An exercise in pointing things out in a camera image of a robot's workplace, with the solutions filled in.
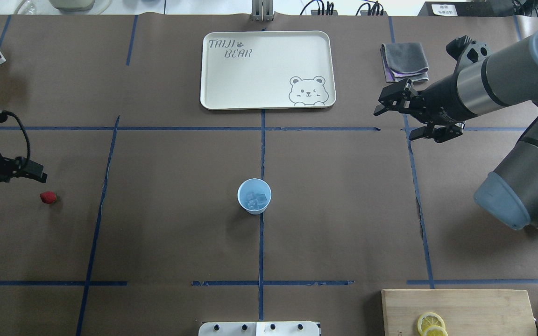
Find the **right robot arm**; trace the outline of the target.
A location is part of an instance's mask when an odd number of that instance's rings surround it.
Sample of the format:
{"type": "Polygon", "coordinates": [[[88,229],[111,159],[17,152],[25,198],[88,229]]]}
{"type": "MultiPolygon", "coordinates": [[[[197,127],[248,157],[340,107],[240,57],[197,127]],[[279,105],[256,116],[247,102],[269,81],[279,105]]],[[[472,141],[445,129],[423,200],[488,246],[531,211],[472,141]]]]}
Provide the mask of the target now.
{"type": "Polygon", "coordinates": [[[460,137],[468,121],[520,127],[508,154],[474,192],[474,202],[517,231],[538,230],[538,30],[493,51],[467,35],[446,45],[453,72],[416,90],[409,79],[382,89],[374,115],[395,111],[420,123],[409,140],[443,143],[460,137]]]}

